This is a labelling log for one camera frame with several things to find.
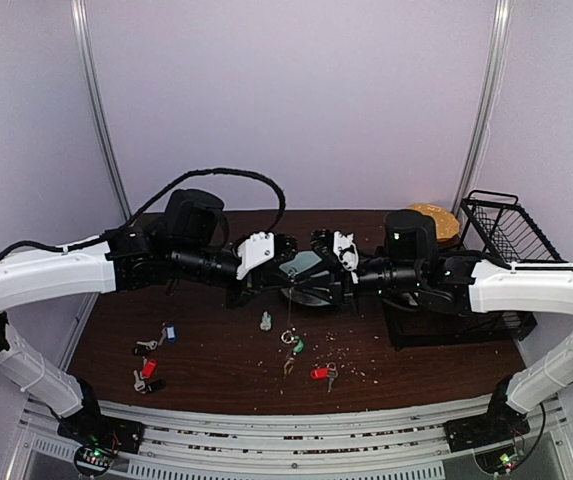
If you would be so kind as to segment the red key tag with key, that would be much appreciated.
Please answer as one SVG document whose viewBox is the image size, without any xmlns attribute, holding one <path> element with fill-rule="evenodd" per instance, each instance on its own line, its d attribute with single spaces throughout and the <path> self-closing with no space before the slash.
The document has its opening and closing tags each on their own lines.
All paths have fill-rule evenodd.
<svg viewBox="0 0 573 480">
<path fill-rule="evenodd" d="M 338 378 L 339 372 L 334 362 L 328 363 L 325 367 L 315 368 L 310 372 L 310 378 L 314 381 L 324 380 L 327 383 L 327 392 L 331 393 L 333 384 Z"/>
</svg>

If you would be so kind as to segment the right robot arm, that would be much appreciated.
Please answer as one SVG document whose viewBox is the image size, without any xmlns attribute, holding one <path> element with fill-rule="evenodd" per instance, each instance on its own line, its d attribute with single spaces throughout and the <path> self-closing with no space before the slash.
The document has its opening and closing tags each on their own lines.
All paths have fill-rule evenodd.
<svg viewBox="0 0 573 480">
<path fill-rule="evenodd" d="M 573 316 L 573 263 L 503 262 L 486 252 L 441 253 L 436 223 L 416 210 L 384 219 L 385 239 L 373 256 L 362 256 L 352 236 L 319 230 L 311 248 L 314 266 L 296 274 L 293 288 L 330 304 L 362 294 L 408 294 L 416 306 L 455 315 L 495 312 Z M 531 367 L 502 380 L 479 419 L 485 440 L 501 440 L 527 413 L 573 383 L 573 330 Z"/>
</svg>

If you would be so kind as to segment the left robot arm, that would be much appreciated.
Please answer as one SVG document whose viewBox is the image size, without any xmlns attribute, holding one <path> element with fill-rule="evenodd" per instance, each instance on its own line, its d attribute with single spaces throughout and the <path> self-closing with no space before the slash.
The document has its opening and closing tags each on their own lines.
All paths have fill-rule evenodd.
<svg viewBox="0 0 573 480">
<path fill-rule="evenodd" d="M 286 286 L 280 266 L 295 257 L 296 240 L 267 229 L 215 245 L 217 231 L 229 234 L 223 209 L 223 201 L 210 193 L 180 189 L 147 224 L 108 230 L 78 244 L 0 254 L 0 372 L 87 443 L 103 442 L 110 424 L 92 387 L 28 345 L 10 325 L 8 309 L 77 294 L 174 288 L 181 280 L 225 289 L 227 306 L 235 308 L 264 290 Z"/>
</svg>

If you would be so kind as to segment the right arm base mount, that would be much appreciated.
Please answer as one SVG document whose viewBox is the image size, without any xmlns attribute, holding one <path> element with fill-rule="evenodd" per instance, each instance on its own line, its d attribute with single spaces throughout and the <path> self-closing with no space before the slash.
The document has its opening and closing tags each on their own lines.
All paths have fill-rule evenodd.
<svg viewBox="0 0 573 480">
<path fill-rule="evenodd" d="M 452 453 L 475 450 L 478 467 L 499 476 L 517 467 L 530 425 L 523 414 L 487 412 L 447 421 L 444 431 Z"/>
</svg>

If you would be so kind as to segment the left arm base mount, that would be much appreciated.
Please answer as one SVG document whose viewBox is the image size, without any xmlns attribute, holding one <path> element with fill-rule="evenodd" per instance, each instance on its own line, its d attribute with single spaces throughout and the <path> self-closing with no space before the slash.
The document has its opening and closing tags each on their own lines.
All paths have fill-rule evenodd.
<svg viewBox="0 0 573 480">
<path fill-rule="evenodd" d="M 107 473 L 120 453 L 137 454 L 144 436 L 141 422 L 106 416 L 99 408 L 83 407 L 69 417 L 50 413 L 58 423 L 57 434 L 79 444 L 73 465 L 87 478 Z"/>
</svg>

